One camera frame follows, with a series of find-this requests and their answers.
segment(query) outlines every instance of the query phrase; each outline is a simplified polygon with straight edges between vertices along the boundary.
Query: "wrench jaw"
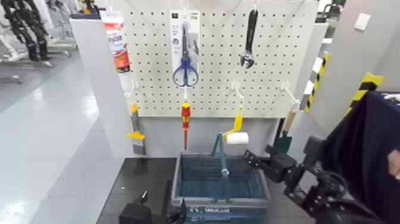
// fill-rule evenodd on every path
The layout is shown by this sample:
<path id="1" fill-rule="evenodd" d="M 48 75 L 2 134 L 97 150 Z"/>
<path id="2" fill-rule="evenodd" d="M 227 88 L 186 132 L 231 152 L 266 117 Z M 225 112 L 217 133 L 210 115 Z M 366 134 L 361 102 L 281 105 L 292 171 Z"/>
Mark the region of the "wrench jaw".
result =
<path id="1" fill-rule="evenodd" d="M 249 69 L 254 65 L 254 59 L 253 55 L 251 54 L 250 51 L 245 51 L 241 56 L 240 56 L 240 65 L 243 67 L 244 65 L 246 66 L 246 69 Z"/>

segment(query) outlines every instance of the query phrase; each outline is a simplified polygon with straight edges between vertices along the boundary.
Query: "blue scissors handle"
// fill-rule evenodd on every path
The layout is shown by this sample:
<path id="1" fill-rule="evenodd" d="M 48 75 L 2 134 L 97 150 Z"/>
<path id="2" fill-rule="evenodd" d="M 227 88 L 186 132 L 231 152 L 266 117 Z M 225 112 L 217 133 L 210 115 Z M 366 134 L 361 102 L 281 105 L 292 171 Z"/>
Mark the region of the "blue scissors handle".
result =
<path id="1" fill-rule="evenodd" d="M 180 62 L 181 62 L 181 65 L 175 70 L 175 72 L 172 76 L 172 80 L 174 81 L 175 85 L 177 85 L 179 87 L 184 87 L 184 86 L 191 87 L 191 86 L 196 85 L 197 82 L 199 81 L 199 74 L 197 73 L 195 68 L 193 68 L 193 66 L 191 66 L 190 58 L 182 57 Z M 181 71 L 183 71 L 183 84 L 176 82 L 176 75 L 179 74 Z M 188 73 L 194 73 L 196 75 L 194 84 L 191 84 L 191 85 L 188 84 L 188 79 L 189 79 Z"/>

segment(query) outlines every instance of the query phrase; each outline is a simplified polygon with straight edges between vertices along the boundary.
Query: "black cloth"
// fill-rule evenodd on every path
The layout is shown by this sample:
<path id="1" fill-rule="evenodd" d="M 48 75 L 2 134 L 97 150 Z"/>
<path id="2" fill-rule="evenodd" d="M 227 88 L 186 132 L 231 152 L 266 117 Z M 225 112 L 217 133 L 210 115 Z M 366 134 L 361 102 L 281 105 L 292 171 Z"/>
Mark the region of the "black cloth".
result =
<path id="1" fill-rule="evenodd" d="M 400 149 L 400 105 L 367 92 L 327 137 L 325 170 L 342 175 L 357 200 L 385 223 L 400 223 L 400 182 L 389 174 L 388 155 Z"/>

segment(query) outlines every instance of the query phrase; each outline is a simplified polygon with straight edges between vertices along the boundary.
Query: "cable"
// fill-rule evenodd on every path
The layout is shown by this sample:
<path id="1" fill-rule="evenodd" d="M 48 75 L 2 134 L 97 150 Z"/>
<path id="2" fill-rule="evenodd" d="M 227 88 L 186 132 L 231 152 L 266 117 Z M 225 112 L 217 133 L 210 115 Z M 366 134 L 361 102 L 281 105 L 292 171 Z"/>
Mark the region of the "cable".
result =
<path id="1" fill-rule="evenodd" d="M 346 179 L 345 179 L 344 177 L 342 177 L 341 175 L 339 175 L 339 174 L 337 174 L 337 173 L 334 173 L 334 172 L 327 172 L 327 171 L 324 171 L 324 170 L 321 170 L 321 173 L 323 173 L 323 174 L 325 174 L 325 175 L 328 175 L 328 176 L 331 176 L 331 177 L 334 177 L 334 178 L 336 178 L 336 179 L 338 179 L 338 180 L 341 181 L 341 183 L 342 183 L 342 185 L 343 185 L 343 188 L 344 188 L 343 191 L 342 191 L 342 197 L 343 197 L 347 192 L 349 192 L 349 191 L 348 191 L 348 190 L 349 190 L 349 186 L 348 186 L 348 184 L 347 184 L 347 182 L 346 182 Z M 363 204 L 358 203 L 357 206 L 358 206 L 359 208 L 363 209 L 364 211 L 366 211 L 367 213 L 369 213 L 370 215 L 372 215 L 375 219 L 380 220 L 379 217 L 378 217 L 375 213 L 373 213 L 370 209 L 368 209 L 368 208 L 367 208 L 366 206 L 364 206 Z"/>
<path id="2" fill-rule="evenodd" d="M 347 184 L 345 178 L 343 178 L 341 175 L 339 175 L 337 173 L 334 173 L 334 172 L 327 172 L 327 171 L 324 171 L 324 170 L 321 170 L 321 172 L 323 174 L 327 175 L 327 176 L 331 176 L 331 177 L 336 178 L 336 179 L 341 181 L 341 184 L 343 186 L 343 190 L 341 190 L 342 191 L 342 197 L 348 192 L 349 185 Z"/>

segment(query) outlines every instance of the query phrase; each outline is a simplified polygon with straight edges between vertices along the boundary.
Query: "paint roller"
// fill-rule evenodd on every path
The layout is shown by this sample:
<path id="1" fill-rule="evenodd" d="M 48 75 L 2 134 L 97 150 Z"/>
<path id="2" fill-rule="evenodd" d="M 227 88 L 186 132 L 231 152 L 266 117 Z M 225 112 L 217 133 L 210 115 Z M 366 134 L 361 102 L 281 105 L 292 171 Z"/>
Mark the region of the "paint roller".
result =
<path id="1" fill-rule="evenodd" d="M 230 145 L 248 144 L 249 134 L 247 132 L 237 132 L 242 128 L 243 123 L 243 107 L 239 106 L 239 112 L 235 117 L 233 129 L 223 133 L 223 140 Z"/>

